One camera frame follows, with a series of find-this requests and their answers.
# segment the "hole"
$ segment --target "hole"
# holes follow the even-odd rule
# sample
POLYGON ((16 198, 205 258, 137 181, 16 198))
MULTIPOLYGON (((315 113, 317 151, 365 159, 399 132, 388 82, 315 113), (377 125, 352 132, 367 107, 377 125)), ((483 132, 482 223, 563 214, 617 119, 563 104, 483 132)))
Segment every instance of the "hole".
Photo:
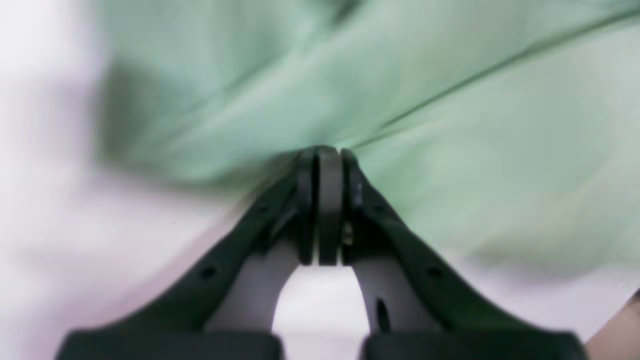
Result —
POLYGON ((342 226, 342 243, 353 245, 353 226, 348 221, 342 226))
POLYGON ((391 321, 389 320, 389 312, 387 311, 385 302, 381 299, 378 299, 378 302, 376 303, 376 317, 378 317, 378 327, 380 328, 380 332, 390 332, 391 321))
POLYGON ((218 272, 218 268, 216 268, 215 266, 207 266, 206 268, 202 269, 202 271, 200 272, 200 277, 203 278, 204 280, 208 280, 214 277, 217 272, 218 272))
POLYGON ((425 269, 424 272, 426 272, 427 275, 429 275, 434 279, 441 279, 444 276, 444 273, 442 272, 442 270, 437 266, 429 266, 425 269))

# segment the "mint green cloth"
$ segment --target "mint green cloth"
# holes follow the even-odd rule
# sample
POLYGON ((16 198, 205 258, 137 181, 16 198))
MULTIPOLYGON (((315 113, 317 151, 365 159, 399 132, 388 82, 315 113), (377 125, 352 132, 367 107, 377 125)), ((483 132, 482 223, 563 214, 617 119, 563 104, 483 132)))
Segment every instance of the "mint green cloth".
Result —
POLYGON ((640 258, 640 1, 100 5, 112 160, 242 186, 281 154, 351 147, 439 250, 640 258))

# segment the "clamp jaw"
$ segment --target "clamp jaw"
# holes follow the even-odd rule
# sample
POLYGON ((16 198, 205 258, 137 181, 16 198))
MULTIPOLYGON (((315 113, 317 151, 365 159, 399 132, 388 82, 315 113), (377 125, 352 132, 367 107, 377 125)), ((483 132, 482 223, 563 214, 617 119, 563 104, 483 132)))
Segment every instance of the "clamp jaw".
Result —
POLYGON ((299 264, 350 265, 372 335, 363 360, 586 360, 473 290, 398 217, 353 153, 301 151, 234 229, 158 299, 107 327, 76 331, 58 360, 279 360, 271 333, 299 264))

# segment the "clamp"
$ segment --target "clamp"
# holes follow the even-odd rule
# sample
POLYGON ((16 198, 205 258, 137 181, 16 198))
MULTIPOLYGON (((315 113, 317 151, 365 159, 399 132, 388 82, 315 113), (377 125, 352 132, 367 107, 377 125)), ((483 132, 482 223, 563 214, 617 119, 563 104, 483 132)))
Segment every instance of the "clamp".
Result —
POLYGON ((577 338, 484 299, 413 234, 354 154, 326 146, 258 197, 155 301, 67 336, 58 360, 279 360, 280 290, 300 264, 353 267, 371 328, 363 360, 586 360, 577 338))

